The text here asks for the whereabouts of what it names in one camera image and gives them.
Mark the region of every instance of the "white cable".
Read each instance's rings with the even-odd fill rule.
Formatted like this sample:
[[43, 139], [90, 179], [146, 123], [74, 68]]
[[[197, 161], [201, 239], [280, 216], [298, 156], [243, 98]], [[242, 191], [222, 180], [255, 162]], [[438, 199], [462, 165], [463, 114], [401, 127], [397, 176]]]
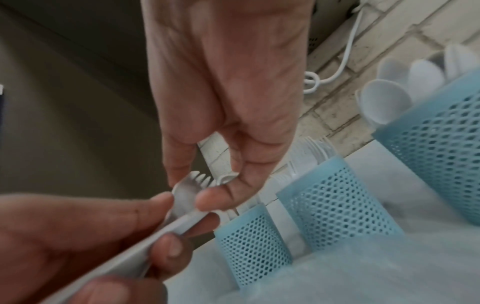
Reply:
[[348, 42], [345, 48], [345, 54], [343, 56], [343, 60], [338, 68], [338, 70], [333, 74], [331, 77], [327, 79], [320, 79], [320, 77], [313, 72], [305, 72], [305, 77], [310, 77], [312, 79], [305, 79], [303, 81], [306, 85], [313, 85], [310, 89], [305, 89], [303, 91], [304, 94], [311, 94], [315, 92], [320, 85], [326, 85], [332, 83], [333, 81], [337, 80], [338, 77], [344, 72], [345, 67], [347, 66], [347, 62], [350, 58], [350, 52], [352, 51], [352, 46], [354, 45], [355, 36], [357, 35], [357, 31], [360, 27], [360, 22], [362, 21], [362, 16], [364, 14], [362, 8], [364, 7], [365, 3], [359, 5], [357, 8], [353, 9], [352, 13], [358, 12], [358, 16], [356, 18], [355, 24], [353, 25], [353, 29], [350, 32], [350, 37], [348, 38]]

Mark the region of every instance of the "white table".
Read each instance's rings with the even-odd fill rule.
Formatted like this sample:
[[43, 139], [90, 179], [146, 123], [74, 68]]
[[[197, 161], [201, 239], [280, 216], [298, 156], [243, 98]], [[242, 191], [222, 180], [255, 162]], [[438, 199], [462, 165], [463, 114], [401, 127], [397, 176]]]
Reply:
[[[369, 143], [346, 161], [411, 237], [426, 240], [440, 232], [459, 231], [469, 232], [473, 237], [480, 235], [479, 228], [458, 216], [378, 142]], [[309, 250], [299, 230], [280, 202], [270, 203], [267, 209], [292, 256], [298, 259], [307, 255]], [[238, 288], [215, 240], [198, 248], [187, 269], [166, 285], [169, 304], [210, 303]]]

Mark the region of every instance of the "human hand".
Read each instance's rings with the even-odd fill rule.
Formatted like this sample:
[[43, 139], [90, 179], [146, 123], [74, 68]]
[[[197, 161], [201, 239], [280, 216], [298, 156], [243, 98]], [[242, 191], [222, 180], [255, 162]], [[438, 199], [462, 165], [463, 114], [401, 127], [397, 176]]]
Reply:
[[[171, 193], [130, 201], [0, 196], [0, 303], [37, 303], [150, 235], [173, 202]], [[210, 214], [184, 236], [218, 224], [218, 216]], [[152, 276], [102, 277], [71, 303], [166, 303], [162, 281], [188, 265], [192, 250], [186, 238], [165, 235], [150, 251]]]
[[287, 152], [303, 98], [312, 0], [142, 0], [150, 84], [173, 186], [196, 143], [218, 131], [239, 176], [197, 196], [230, 209], [258, 192]]

